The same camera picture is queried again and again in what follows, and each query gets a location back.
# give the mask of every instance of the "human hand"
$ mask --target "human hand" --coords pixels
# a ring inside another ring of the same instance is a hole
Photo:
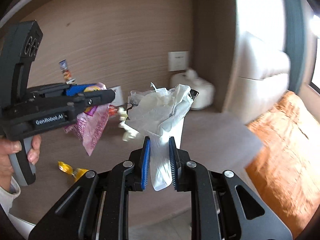
[[[41,136],[35,135],[32,139],[32,148],[28,152],[28,161],[36,164],[39,160]],[[9,159],[9,155],[21,151],[22,146],[19,141],[9,141],[8,139],[0,139],[0,187],[4,190],[10,190],[11,176],[13,168]]]

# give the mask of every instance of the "silver screw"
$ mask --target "silver screw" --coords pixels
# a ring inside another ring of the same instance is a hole
[[[197,164],[196,164],[195,162],[193,162],[193,161],[190,161],[190,162],[187,162],[187,166],[188,166],[189,168],[194,168],[194,167],[197,166]]]
[[[122,165],[126,168],[129,168],[133,165],[133,163],[131,161],[125,161],[124,163],[122,163]]]
[[[91,179],[95,176],[96,174],[94,173],[94,171],[87,171],[85,173],[85,176],[88,178],[88,179]]]
[[[232,178],[235,174],[232,171],[225,171],[224,175],[228,178]]]

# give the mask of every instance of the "crumpled white wrapper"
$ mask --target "crumpled white wrapper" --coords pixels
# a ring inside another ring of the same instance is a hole
[[[125,124],[137,130],[143,136],[150,137],[150,174],[153,188],[156,191],[168,187],[172,183],[169,159],[169,138],[174,137],[177,148],[180,148],[184,117],[193,100],[190,87],[177,85],[169,91],[131,91],[128,103],[133,108],[128,110],[129,120]]]

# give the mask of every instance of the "orange blanket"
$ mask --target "orange blanket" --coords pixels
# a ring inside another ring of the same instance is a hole
[[[320,204],[320,125],[288,91],[248,128],[264,146],[246,171],[296,238]]]

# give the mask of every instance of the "white sleeve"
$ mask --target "white sleeve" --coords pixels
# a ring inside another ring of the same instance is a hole
[[[0,187],[0,204],[7,215],[12,207],[13,200],[20,195],[20,187],[13,177],[11,178],[10,192],[12,193]]]

